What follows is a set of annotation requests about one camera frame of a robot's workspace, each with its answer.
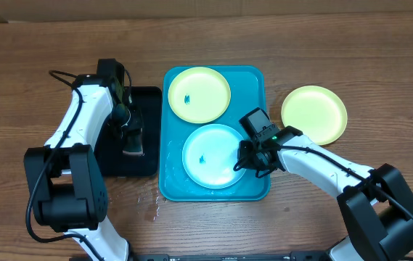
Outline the light blue plate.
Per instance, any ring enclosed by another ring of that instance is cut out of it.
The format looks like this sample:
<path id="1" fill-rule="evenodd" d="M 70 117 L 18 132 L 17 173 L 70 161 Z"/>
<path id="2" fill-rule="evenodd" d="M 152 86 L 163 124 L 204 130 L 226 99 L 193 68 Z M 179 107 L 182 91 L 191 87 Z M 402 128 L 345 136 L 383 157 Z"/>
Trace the light blue plate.
<path id="1" fill-rule="evenodd" d="M 207 189 L 225 189 L 245 174 L 235 170 L 242 135 L 222 124 L 204 125 L 187 138 L 182 149 L 182 164 L 187 175 Z"/>

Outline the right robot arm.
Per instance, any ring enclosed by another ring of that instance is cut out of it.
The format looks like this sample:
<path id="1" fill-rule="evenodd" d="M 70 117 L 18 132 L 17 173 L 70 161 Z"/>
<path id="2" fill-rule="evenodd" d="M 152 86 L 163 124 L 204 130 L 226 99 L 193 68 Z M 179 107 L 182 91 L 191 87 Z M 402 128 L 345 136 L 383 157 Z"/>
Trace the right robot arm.
<path id="1" fill-rule="evenodd" d="M 258 178 L 284 170 L 337 201 L 348 235 L 326 251 L 325 260 L 412 259 L 413 193 L 397 168 L 350 162 L 293 127 L 264 123 L 245 132 L 249 139 L 240 142 L 236 170 L 254 170 Z"/>

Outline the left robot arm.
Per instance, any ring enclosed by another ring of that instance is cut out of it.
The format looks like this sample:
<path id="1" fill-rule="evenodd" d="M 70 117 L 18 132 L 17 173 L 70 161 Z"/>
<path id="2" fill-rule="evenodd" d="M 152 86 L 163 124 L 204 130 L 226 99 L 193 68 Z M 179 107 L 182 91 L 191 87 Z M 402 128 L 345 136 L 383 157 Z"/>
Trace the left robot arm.
<path id="1" fill-rule="evenodd" d="M 129 260 L 131 247 L 107 216 L 107 189 L 95 146 L 108 131 L 123 156 L 140 154 L 142 118 L 127 71 L 77 75 L 72 101 L 42 147 L 24 155 L 25 227 L 42 244 L 74 239 L 91 260 Z"/>

